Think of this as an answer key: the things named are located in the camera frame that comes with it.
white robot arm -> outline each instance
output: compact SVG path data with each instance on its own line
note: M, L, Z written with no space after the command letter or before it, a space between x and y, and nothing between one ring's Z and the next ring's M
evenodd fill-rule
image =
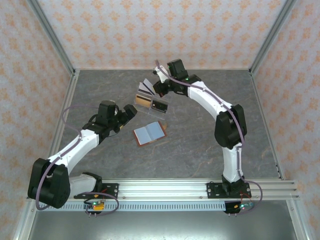
M247 134L247 126L243 108L240 105L231 105L224 101L210 89L196 75L188 75L181 59L168 62L167 64L171 78L162 65L154 68L153 73L158 75L160 80L153 85L153 88L160 97L174 92L195 100L206 109L216 121L214 136L222 147L224 170L222 184L215 184L215 193L218 197L239 197L240 193L251 194L247 189L249 184L241 179L241 136L229 111L237 118L242 136Z
M123 109L124 112L119 110L113 101L102 101L98 113L83 126L80 135L57 154L36 160L31 172L28 197L36 199L39 192L40 202L58 209L69 196L102 191L102 178L98 175L89 172L70 178L69 175L90 150L110 137L111 131L118 133L137 114L130 104Z

metal frame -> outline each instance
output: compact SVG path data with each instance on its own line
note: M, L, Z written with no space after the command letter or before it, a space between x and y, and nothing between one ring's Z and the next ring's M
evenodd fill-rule
M286 0L284 3L277 19L275 20L273 26L271 27L267 37L265 38L258 54L256 55L252 66L249 68L250 74L254 74L258 69L260 63L264 59L265 55L267 54L270 46L272 45L276 35L278 34L279 30L281 29L282 25L284 24L285 20L287 19L288 15L291 12L292 7L295 5L297 0Z
M62 47L62 44L60 43L54 29L52 28L50 22L48 21L44 11L42 10L38 0L27 0L30 7L32 8L34 14L38 18L41 26L43 27L43 30L47 34L48 38L50 39L53 47L55 48L57 54L59 55L63 65L68 70L70 74L73 74L75 72L75 69L66 53L64 48Z
M268 124L267 124L266 117L265 117L265 114L264 114L264 110L262 108L262 104L261 104L261 101L260 101L260 95L259 95L259 92L257 91L257 87L256 87L256 84L255 84L255 79L254 79L253 75L251 76L251 82L252 82L252 86L253 86L253 90L254 90L254 93L255 93L256 100L257 100L258 105L259 105L259 109L260 109L260 113L261 113L261 116L262 116L264 128L265 128L266 134L268 136L268 140L269 140L269 144L270 144L271 151L272 151L272 154L273 154L273 158L275 160L275 165L277 167L277 170L278 170L278 173L279 173L279 177L283 180L283 179L285 179L285 171L284 171L282 165L279 163L279 156L278 156L278 153L277 153L277 151L275 149L275 146L273 144L274 141L273 141L273 139L271 137L271 134L269 132L269 128L268 128Z
M277 33L279 32L281 26L285 22L287 16L297 0L287 0L283 5L279 16L277 17L275 23L273 24L268 36L266 37L261 49L259 50L255 60L253 61L252 67L249 69L251 76L256 72L262 60L264 59L266 53L268 52L270 46L272 45ZM66 91L65 99L61 112L63 109L70 106L75 91L75 87L78 81L78 76L80 70L74 70L68 55L63 49L57 35L55 34L52 26L50 25L47 17L45 16L38 0L27 0L30 7L34 11L35 15L40 21L44 31L51 40L54 48L56 49L59 57L61 58L65 68L72 74L70 79L70 84ZM257 92L254 78L251 78L253 88L257 97L260 112L262 115L263 122L267 131L269 143L276 160L276 165L278 167L279 175L281 179L275 178L260 178L253 179L255 182L259 183L263 189L263 200L285 200L290 212L293 227L298 239L310 240L312 239L311 231L306 224L305 215L303 213L304 206L302 205L296 184L291 180L284 180L284 171L281 164L278 162L277 151L273 146L273 141L268 130L265 115L260 103L259 94ZM59 149L61 138L64 131L64 125L59 119L56 125L55 135L52 140L52 145L48 151L48 156L53 155ZM176 203L207 203L207 202L217 202L226 201L230 199L220 198L220 199L208 199L206 192L206 183L214 181L221 182L220 179L105 179L104 182L117 182L119 183L119 194L118 198L121 204L130 203L166 203L176 202ZM251 185L252 197L254 199L259 199L260 191L255 185ZM80 199L70 198L68 204L79 203ZM67 208L57 209L57 211L67 211ZM27 199L25 206L18 223L14 239L24 240L28 239L31 233L32 225L36 216L36 206L35 201Z
M69 86L65 92L64 101L61 106L61 110L60 110L61 113L63 109L69 107L72 102L78 77L79 77L78 71L76 71L70 77ZM60 141L61 141L64 129L65 129L65 125L63 124L61 118L59 118L56 124L56 129L55 129L54 137L51 143L51 148L47 152L48 157L54 155L59 150L59 145L60 145ZM20 220L18 222L16 231L14 234L14 238L13 238L14 240L26 240L29 238L31 228L36 216L36 212L37 212L36 202L34 200L27 198L25 201L24 208L22 210L22 215L20 217Z

metal bracket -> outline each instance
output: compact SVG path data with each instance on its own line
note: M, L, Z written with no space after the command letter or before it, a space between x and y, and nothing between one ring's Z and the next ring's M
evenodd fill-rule
M245 194L249 195L251 197L251 190L249 183L245 182L242 184L239 188L237 188L236 191L231 191L228 195L226 191L224 190L223 183L215 183L213 181L208 182L206 184L206 193L208 196L208 199L238 199L238 198L248 198Z
M119 184L118 183L102 183L101 192L114 196L115 198L118 198ZM74 199L90 199L92 197L93 197L92 194L79 194L74 196L73 198ZM112 198L109 196L99 195L94 199L112 199Z

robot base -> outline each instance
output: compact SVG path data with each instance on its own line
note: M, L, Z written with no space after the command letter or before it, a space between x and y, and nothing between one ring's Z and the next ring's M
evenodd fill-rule
M206 193L208 199L239 199L241 197L248 198L245 194L251 197L250 185L239 179L236 182L228 182L222 176L222 182L213 181L206 184Z
M114 196L115 198L118 198L118 192L119 192L119 184L118 183L102 183L101 190L99 191L93 191L98 193L105 193L109 194L111 196ZM94 197L92 194L79 194L73 197L74 199L112 199L109 196L102 196L99 195L97 197Z

metal table surface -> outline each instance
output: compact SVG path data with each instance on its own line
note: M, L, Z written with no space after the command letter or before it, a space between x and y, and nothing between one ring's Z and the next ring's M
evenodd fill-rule
M263 118L250 75L246 70L189 70L198 75L218 96L244 108L247 124L242 170L246 178L277 178ZM99 106L102 100L115 100L120 108L133 104L139 82L158 79L151 70L81 70L72 105ZM167 137L138 147L133 130L158 118L138 114L114 137L90 151L73 169L71 176L92 172L102 178L220 178L223 152L214 137L215 123L197 102L171 94L166 113ZM97 110L72 109L67 122L81 129ZM63 132L60 149L76 134Z
M296 240L286 201L263 201L249 214L222 211L37 212L29 240Z

